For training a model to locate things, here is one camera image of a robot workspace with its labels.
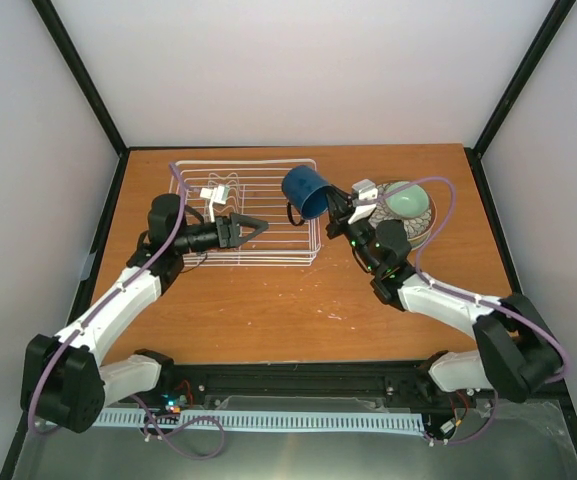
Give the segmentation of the dark blue ceramic mug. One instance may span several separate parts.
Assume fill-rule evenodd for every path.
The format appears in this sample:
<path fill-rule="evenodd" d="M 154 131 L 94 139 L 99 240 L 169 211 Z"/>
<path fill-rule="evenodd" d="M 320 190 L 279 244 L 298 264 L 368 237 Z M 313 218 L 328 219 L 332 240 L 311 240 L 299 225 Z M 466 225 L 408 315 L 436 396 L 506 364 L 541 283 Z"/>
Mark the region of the dark blue ceramic mug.
<path fill-rule="evenodd" d="M 292 168 L 283 178 L 281 190 L 287 200 L 287 217 L 293 226 L 316 219 L 328 208 L 326 194 L 331 184 L 307 165 Z"/>

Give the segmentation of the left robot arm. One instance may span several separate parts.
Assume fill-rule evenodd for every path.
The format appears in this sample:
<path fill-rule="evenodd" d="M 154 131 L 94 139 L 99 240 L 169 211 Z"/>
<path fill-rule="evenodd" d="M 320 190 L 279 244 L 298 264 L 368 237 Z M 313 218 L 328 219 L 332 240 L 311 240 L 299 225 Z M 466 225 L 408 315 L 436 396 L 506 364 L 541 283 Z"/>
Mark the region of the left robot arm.
<path fill-rule="evenodd" d="M 176 281 L 190 253 L 238 248 L 266 231 L 266 221 L 232 212 L 208 222 L 174 193 L 154 198 L 136 251 L 119 278 L 79 318 L 53 336 L 36 335 L 25 352 L 21 407 L 33 427 L 41 418 L 82 433 L 102 410 L 132 395 L 167 403 L 178 397 L 174 361 L 139 349 L 104 359 L 127 327 Z"/>

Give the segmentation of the pale green ceramic bowl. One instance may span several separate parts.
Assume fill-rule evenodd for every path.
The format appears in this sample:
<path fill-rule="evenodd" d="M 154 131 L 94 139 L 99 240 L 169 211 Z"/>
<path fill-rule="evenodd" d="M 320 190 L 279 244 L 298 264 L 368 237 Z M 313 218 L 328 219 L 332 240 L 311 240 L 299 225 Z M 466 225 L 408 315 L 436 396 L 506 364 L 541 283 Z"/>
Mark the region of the pale green ceramic bowl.
<path fill-rule="evenodd" d="M 384 191 L 387 209 L 395 216 L 412 219 L 421 216 L 430 207 L 430 198 L 419 185 L 398 181 Z"/>

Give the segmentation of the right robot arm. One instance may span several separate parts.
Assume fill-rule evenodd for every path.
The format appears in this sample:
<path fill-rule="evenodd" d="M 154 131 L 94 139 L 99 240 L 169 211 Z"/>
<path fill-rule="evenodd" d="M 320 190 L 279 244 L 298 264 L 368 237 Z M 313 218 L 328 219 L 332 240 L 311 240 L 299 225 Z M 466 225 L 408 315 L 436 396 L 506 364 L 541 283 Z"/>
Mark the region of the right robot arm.
<path fill-rule="evenodd" d="M 375 199 L 325 188 L 329 238 L 343 236 L 384 305 L 437 320 L 475 341 L 472 351 L 439 352 L 424 374 L 435 390 L 493 390 L 521 403 L 563 377 L 568 361 L 534 304 L 524 295 L 481 296 L 434 279 L 411 264 L 400 220 L 372 225 Z"/>

